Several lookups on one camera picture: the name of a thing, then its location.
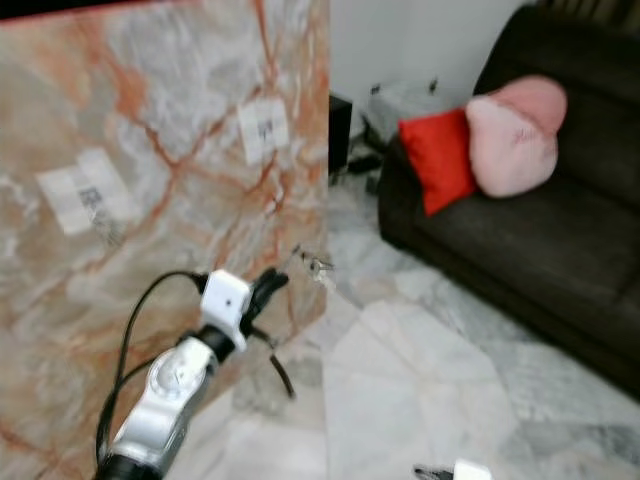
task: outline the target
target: sticker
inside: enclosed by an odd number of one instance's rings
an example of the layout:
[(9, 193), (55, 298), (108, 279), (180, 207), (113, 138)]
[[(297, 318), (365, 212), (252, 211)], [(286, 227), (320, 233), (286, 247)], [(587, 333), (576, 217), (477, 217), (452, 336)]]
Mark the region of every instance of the sticker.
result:
[(256, 100), (238, 107), (238, 120), (249, 165), (289, 144), (287, 113), (279, 98)]
[(36, 176), (65, 235), (92, 227), (108, 245), (118, 245), (123, 222), (137, 217), (127, 188), (101, 148), (85, 150), (77, 165)]

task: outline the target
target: wire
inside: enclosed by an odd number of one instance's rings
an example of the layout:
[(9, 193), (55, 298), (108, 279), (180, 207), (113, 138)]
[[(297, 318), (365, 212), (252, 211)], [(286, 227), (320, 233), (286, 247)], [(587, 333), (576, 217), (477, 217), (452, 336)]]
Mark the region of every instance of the wire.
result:
[(133, 308), (131, 315), (129, 316), (129, 320), (127, 321), (127, 328), (125, 329), (124, 335), (122, 336), (122, 343), (120, 345), (120, 354), (118, 356), (118, 366), (116, 368), (116, 374), (113, 379), (113, 388), (109, 393), (109, 396), (107, 397), (107, 400), (105, 401), (102, 407), (102, 412), (100, 413), (100, 419), (98, 421), (98, 429), (96, 432), (96, 461), (98, 462), (98, 464), (107, 454), (107, 451), (109, 448), (109, 433), (111, 431), (113, 414), (115, 411), (116, 402), (118, 401), (118, 395), (120, 393), (120, 390), (125, 385), (125, 383), (129, 381), (135, 374), (139, 373), (144, 368), (148, 367), (155, 360), (155, 358), (153, 358), (153, 359), (147, 360), (144, 363), (141, 363), (140, 365), (135, 367), (133, 370), (131, 370), (129, 373), (127, 373), (126, 376), (123, 377), (124, 369), (127, 363), (127, 352), (129, 350), (129, 343), (131, 341), (133, 326), (138, 318), (138, 315), (140, 314), (140, 310), (142, 309), (142, 306), (144, 305), (145, 301), (147, 300), (151, 292), (153, 292), (153, 290), (158, 285), (160, 285), (163, 281), (175, 276), (183, 276), (183, 277), (189, 278), (191, 281), (193, 281), (196, 284), (196, 287), (198, 288), (198, 291), (201, 294), (204, 291), (204, 287), (208, 277), (208, 275), (206, 274), (200, 275), (197, 273), (188, 272), (184, 270), (174, 270), (171, 272), (164, 273), (160, 275), (158, 278), (156, 278), (151, 283), (151, 285), (149, 285), (149, 287), (145, 290), (145, 292), (142, 294), (142, 296), (138, 300), (138, 303), (136, 303), (136, 306)]

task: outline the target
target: marble slab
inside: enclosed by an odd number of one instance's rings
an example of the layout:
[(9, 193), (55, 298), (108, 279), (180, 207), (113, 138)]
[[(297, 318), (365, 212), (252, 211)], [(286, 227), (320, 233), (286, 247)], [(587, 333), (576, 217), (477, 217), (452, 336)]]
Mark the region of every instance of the marble slab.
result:
[[(0, 24), (0, 478), (92, 474), (120, 336), (156, 276), (249, 280), (300, 242), (324, 249), (327, 23), (327, 0), (195, 0)], [(282, 337), (324, 310), (292, 276), (261, 320)], [(185, 280), (160, 287), (129, 363), (197, 306)]]

